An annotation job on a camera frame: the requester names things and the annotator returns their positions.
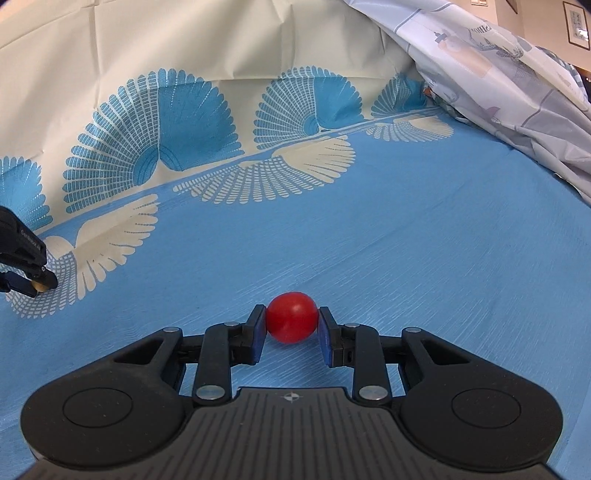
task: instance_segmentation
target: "black clamp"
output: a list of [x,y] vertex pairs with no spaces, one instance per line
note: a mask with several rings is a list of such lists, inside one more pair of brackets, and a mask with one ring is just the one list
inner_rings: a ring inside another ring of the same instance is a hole
[[0,292],[14,290],[34,298],[57,288],[55,273],[45,267],[45,243],[5,207],[0,207],[0,263],[26,275],[24,278],[14,271],[0,272]]

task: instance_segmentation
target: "white fan pattern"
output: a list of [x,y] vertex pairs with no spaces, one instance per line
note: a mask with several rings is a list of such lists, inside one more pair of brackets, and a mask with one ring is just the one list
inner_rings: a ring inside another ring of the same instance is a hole
[[75,247],[60,236],[44,239],[47,268],[55,272],[59,286],[34,299],[14,291],[7,293],[14,311],[21,317],[44,317],[83,299],[150,236],[158,221],[157,198],[148,195],[88,220],[78,231]]
[[365,130],[371,137],[395,142],[427,142],[453,135],[453,128],[436,115],[412,114],[394,119],[392,123],[378,122]]
[[246,160],[174,187],[213,203],[261,202],[333,183],[355,161],[347,136],[323,137],[278,148],[267,160]]

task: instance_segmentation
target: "blue fan pattern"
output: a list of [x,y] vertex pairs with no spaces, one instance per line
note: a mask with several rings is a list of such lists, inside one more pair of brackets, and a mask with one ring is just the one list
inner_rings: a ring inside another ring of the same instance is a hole
[[93,120],[66,160],[69,213],[143,185],[159,160],[184,171],[243,154],[223,95],[182,70],[129,80]]
[[14,291],[6,294],[12,309],[21,317],[38,318],[53,315],[76,301],[77,267],[74,254],[69,252],[60,258],[54,258],[47,252],[47,268],[56,274],[59,282],[55,290],[46,291],[34,299]]
[[384,87],[371,107],[371,115],[374,118],[383,118],[426,106],[427,97],[423,93],[423,83],[411,80],[401,73]]
[[0,161],[0,205],[11,209],[31,230],[37,230],[53,221],[45,200],[37,163],[22,157]]
[[361,97],[347,78],[317,67],[282,73],[267,87],[253,131],[264,150],[363,122]]

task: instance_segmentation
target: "patterned fabric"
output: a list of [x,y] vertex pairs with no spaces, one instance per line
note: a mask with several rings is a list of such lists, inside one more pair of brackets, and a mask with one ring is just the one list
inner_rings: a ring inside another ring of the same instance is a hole
[[591,104],[570,66],[446,0],[345,2],[409,53],[441,102],[591,204]]
[[[451,119],[438,105],[487,125],[451,82],[433,82],[435,61],[418,57],[421,77],[344,2],[248,5],[37,0],[0,27],[12,69],[0,76],[0,203],[45,241],[59,280],[0,304],[2,475],[33,461],[18,420],[36,388],[163,327],[202,333],[300,290],[339,323],[420,326],[548,388],[565,417],[551,461],[578,478],[590,443],[588,207]],[[458,56],[439,26],[430,47]],[[487,28],[466,38],[534,82]],[[466,58],[474,89],[490,88],[490,62]],[[506,121],[502,105],[483,111]],[[401,394],[395,369],[391,379]],[[260,365],[233,371],[235,388],[350,381],[325,368],[316,337],[269,339]]]

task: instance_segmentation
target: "wall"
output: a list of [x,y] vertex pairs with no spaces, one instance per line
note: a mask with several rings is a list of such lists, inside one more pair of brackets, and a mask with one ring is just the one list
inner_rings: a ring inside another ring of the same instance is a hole
[[[569,43],[562,0],[519,0],[524,38],[533,45],[552,50],[564,61],[591,70],[591,51]],[[587,28],[591,31],[591,14],[587,12]]]
[[480,17],[484,20],[488,20],[489,22],[493,22],[496,24],[496,8],[495,3],[501,2],[505,0],[488,0],[488,7],[482,7],[480,5],[472,5],[471,0],[452,0],[453,3],[462,7],[464,10],[470,12],[472,15],[476,17]]
[[0,22],[18,12],[21,8],[27,7],[34,1],[35,0],[9,0],[6,3],[2,3],[2,0],[0,0],[0,5],[2,6],[0,9]]
[[497,25],[506,28],[510,32],[525,37],[523,19],[522,19],[522,7],[517,2],[518,14],[511,8],[506,0],[496,0],[496,17]]

